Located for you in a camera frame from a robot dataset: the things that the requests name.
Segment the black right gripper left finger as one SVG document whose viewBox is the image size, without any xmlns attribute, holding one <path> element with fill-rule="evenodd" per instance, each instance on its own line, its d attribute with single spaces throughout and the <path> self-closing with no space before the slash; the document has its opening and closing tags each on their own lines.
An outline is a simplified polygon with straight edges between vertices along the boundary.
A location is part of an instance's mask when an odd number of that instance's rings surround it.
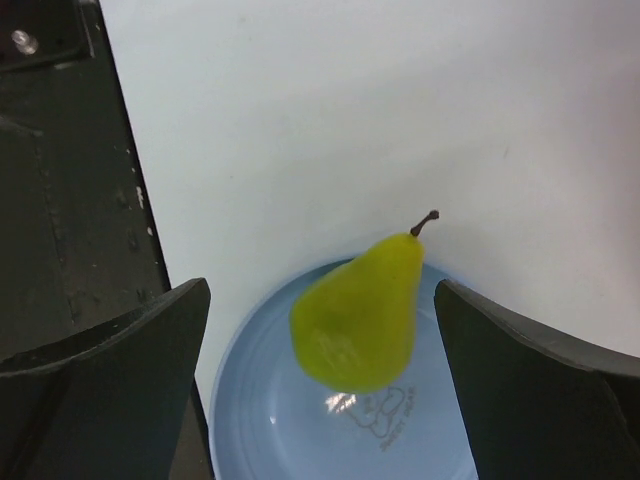
<svg viewBox="0 0 640 480">
<path fill-rule="evenodd" d="M 210 299 L 191 279 L 3 360 L 2 478 L 168 478 Z"/>
</svg>

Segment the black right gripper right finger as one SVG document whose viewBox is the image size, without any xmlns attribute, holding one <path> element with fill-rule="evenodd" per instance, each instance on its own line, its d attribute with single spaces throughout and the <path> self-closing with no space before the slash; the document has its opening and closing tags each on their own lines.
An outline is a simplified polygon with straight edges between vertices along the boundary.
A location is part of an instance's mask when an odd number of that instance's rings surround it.
<svg viewBox="0 0 640 480">
<path fill-rule="evenodd" d="M 453 280 L 434 304 L 480 478 L 638 478 L 638 358 Z"/>
</svg>

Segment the green fake pear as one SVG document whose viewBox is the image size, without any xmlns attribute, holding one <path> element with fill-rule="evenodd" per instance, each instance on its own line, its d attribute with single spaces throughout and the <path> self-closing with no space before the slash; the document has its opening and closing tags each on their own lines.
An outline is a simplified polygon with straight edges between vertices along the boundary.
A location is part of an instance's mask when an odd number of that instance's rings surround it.
<svg viewBox="0 0 640 480">
<path fill-rule="evenodd" d="M 308 287 L 290 313 L 302 370 L 328 388 L 365 394 L 393 383 L 415 345 L 425 247 L 419 236 L 436 210 L 390 235 Z"/>
</svg>

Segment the blue plastic bowl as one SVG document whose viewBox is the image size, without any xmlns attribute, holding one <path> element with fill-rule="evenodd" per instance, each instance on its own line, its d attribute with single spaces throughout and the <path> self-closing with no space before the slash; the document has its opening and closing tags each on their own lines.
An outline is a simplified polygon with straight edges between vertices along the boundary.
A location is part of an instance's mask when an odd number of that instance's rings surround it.
<svg viewBox="0 0 640 480">
<path fill-rule="evenodd" d="M 434 309 L 441 270 L 425 266 L 409 367 L 369 395 L 336 392 L 299 367 L 288 316 L 329 271 L 283 284 L 241 324 L 211 395 L 209 445 L 219 479 L 473 479 L 476 466 Z"/>
</svg>

